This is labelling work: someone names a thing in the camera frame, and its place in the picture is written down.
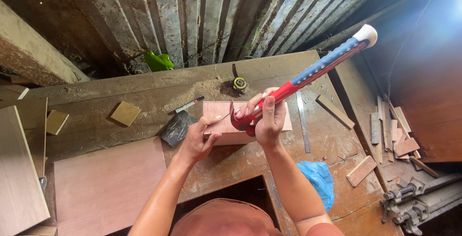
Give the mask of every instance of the blue plastic bag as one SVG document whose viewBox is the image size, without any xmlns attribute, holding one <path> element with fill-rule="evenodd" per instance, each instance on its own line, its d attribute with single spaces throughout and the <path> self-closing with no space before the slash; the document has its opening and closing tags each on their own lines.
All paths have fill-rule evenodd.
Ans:
<svg viewBox="0 0 462 236">
<path fill-rule="evenodd" d="M 334 181 L 332 180 L 327 164 L 324 162 L 302 161 L 297 163 L 297 167 L 316 189 L 316 192 L 324 203 L 326 211 L 331 209 L 335 198 Z"/>
</svg>

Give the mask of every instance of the wooden wall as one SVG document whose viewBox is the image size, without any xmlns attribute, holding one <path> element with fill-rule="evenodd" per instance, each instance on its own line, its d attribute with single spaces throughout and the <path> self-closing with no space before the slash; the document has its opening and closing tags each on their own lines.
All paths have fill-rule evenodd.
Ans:
<svg viewBox="0 0 462 236">
<path fill-rule="evenodd" d="M 379 85 L 408 36 L 390 79 L 391 101 L 401 106 L 424 162 L 462 161 L 462 0 L 408 4 L 375 22 L 379 41 L 364 51 Z"/>
</svg>

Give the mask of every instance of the hand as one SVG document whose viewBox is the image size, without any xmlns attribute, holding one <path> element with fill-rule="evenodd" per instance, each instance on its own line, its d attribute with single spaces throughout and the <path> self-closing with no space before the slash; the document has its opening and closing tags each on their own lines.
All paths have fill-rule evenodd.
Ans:
<svg viewBox="0 0 462 236">
<path fill-rule="evenodd" d="M 201 117 L 199 122 L 190 125 L 183 144 L 178 150 L 178 157 L 191 166 L 206 158 L 215 142 L 221 137 L 221 133 L 212 133 L 208 139 L 205 139 L 204 131 L 208 125 L 220 120 L 221 116 Z"/>
<path fill-rule="evenodd" d="M 263 149 L 274 148 L 281 143 L 280 133 L 286 119 L 286 104 L 284 100 L 276 105 L 274 104 L 275 99 L 270 95 L 277 89 L 279 88 L 271 87 L 266 89 L 263 94 L 256 95 L 236 111 L 236 118 L 241 119 L 244 115 L 251 114 L 262 98 L 265 99 L 262 118 L 257 120 L 257 126 L 255 127 L 257 142 Z"/>
</svg>

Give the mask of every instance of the wooden workbench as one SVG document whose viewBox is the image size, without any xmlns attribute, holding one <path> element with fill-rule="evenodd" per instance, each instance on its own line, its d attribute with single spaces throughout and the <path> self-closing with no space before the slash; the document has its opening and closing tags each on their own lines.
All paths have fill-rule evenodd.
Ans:
<svg viewBox="0 0 462 236">
<path fill-rule="evenodd" d="M 283 85 L 299 72 L 319 59 L 315 51 L 257 58 L 235 62 L 240 76 L 249 83 L 247 101 L 265 88 Z M 156 136 L 172 118 L 175 108 L 199 97 L 207 101 L 228 101 L 233 79 L 231 63 L 193 67 L 180 70 L 117 77 L 98 81 L 32 89 L 26 98 L 48 97 L 48 110 L 70 114 L 57 136 L 48 136 L 46 145 L 46 199 L 52 218 L 48 224 L 56 225 L 54 174 L 52 162 L 101 150 L 124 143 Z M 354 130 L 349 130 L 315 102 L 318 95 L 331 98 L 343 112 L 342 104 L 327 75 L 301 89 L 309 142 L 312 153 L 305 153 L 295 95 L 286 99 L 293 131 L 281 135 L 282 141 L 295 162 L 321 161 L 323 156 L 334 179 L 335 202 L 328 212 L 332 220 L 346 235 L 401 235 L 393 223 L 382 225 L 379 200 L 383 190 L 376 175 L 370 173 L 353 188 L 346 175 L 366 156 Z M 130 127 L 119 126 L 110 118 L 117 103 L 125 101 L 141 109 Z M 202 104 L 187 111 L 195 118 L 202 115 Z M 168 166 L 177 148 L 163 143 Z M 247 145 L 217 146 L 189 174 L 179 203 L 209 192 L 263 176 L 267 191 L 285 235 L 297 235 L 277 195 L 274 180 L 267 167 L 261 147 Z"/>
</svg>

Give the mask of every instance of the person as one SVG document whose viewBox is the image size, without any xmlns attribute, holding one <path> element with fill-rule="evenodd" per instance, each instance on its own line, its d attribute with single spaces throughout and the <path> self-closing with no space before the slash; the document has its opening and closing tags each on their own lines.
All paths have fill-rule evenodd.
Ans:
<svg viewBox="0 0 462 236">
<path fill-rule="evenodd" d="M 308 179 L 297 168 L 284 149 L 280 132 L 286 115 L 285 103 L 275 104 L 268 88 L 236 110 L 240 119 L 253 111 L 264 99 L 263 117 L 255 132 L 258 144 L 265 152 L 279 198 L 301 236 L 342 236 L 332 224 L 321 198 Z M 194 164 L 207 157 L 221 133 L 204 138 L 208 125 L 221 116 L 201 117 L 191 125 L 184 142 L 173 156 L 167 171 L 135 221 L 128 236 L 167 236 L 182 186 Z M 253 204 L 217 198 L 208 201 L 182 217 L 171 236 L 281 236 L 270 217 Z"/>
</svg>

